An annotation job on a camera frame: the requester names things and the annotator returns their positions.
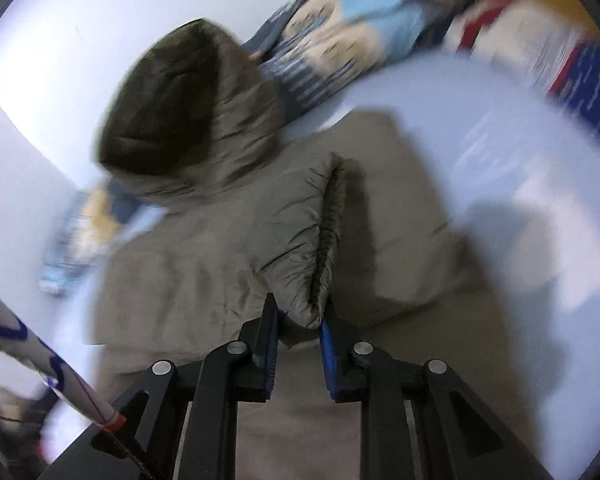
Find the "blue star pillow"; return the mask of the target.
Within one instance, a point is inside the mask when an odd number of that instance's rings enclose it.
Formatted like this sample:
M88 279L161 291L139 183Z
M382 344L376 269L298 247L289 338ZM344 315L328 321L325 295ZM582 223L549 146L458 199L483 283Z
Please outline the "blue star pillow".
M536 0L478 0L452 21L446 50L517 76L600 142L600 40Z

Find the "light blue bed sheet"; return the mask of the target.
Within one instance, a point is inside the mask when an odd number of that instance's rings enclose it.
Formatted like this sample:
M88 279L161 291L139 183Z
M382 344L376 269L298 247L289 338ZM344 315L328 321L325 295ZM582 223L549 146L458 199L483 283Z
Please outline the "light blue bed sheet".
M600 452L600 148L550 101L464 56L418 56L283 128L389 114L466 236L452 296L370 332L405 361L439 358L556 479Z

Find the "patchwork cartoon quilt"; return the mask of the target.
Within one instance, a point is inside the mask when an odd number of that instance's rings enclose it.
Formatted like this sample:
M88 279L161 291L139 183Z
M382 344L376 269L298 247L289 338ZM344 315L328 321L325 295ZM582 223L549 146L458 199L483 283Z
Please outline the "patchwork cartoon quilt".
M435 44L469 0L292 0L245 48L293 122L375 68ZM47 249L38 286L65 297L109 249L142 201L113 177L81 191Z

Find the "olive puffer jacket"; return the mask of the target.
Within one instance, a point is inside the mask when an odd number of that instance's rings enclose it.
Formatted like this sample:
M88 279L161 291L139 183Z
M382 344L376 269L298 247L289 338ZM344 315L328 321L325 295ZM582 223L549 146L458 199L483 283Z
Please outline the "olive puffer jacket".
M381 348L372 330L463 286L467 240L389 115L354 112L290 142L282 123L272 82L204 20L164 36L126 76L98 159L166 213L108 263L94 319L100 386L117 400L155 362L203 360L272 295L273 389L238 405L232 479L363 479L360 407L326 388L324 312Z

